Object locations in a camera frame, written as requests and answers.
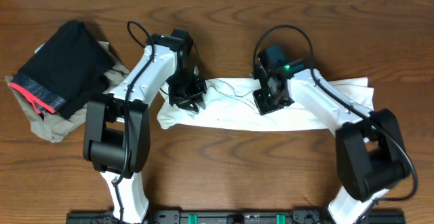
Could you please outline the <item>white printed t-shirt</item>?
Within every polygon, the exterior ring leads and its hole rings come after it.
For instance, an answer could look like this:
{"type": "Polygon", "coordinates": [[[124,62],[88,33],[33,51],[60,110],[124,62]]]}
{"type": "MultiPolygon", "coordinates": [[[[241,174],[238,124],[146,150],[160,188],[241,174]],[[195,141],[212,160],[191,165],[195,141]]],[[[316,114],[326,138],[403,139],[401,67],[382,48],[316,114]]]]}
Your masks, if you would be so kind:
{"type": "Polygon", "coordinates": [[[186,111],[165,102],[157,114],[163,129],[176,124],[229,130],[283,132],[328,129],[335,132],[360,116],[334,101],[311,80],[292,78],[288,84],[295,103],[266,115],[255,105],[253,92],[260,87],[250,78],[216,78],[206,82],[205,106],[186,111]]]}

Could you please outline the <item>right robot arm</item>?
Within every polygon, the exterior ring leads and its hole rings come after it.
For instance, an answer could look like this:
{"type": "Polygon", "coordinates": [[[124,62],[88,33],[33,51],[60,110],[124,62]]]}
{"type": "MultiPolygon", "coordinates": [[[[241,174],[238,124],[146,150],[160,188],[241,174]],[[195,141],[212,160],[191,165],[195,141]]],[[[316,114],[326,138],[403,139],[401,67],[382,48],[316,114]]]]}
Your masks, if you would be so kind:
{"type": "Polygon", "coordinates": [[[260,82],[254,100],[261,115],[297,102],[334,135],[342,187],[327,208],[331,223],[362,223],[398,182],[416,176],[390,110],[373,111],[351,100],[303,59],[261,54],[253,76],[260,82]]]}

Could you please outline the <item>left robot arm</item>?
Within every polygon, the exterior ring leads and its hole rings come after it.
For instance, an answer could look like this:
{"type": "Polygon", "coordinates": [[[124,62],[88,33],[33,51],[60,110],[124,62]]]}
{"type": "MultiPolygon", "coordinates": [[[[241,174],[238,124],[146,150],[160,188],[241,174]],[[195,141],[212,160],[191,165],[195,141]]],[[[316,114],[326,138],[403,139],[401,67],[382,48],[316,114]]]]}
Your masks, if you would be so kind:
{"type": "Polygon", "coordinates": [[[163,85],[169,104],[198,113],[204,108],[206,84],[189,54],[195,44],[188,32],[154,34],[131,73],[107,94],[87,104],[83,157],[105,179],[114,210],[80,223],[142,223],[149,208],[141,171],[151,146],[149,109],[163,85]]]}

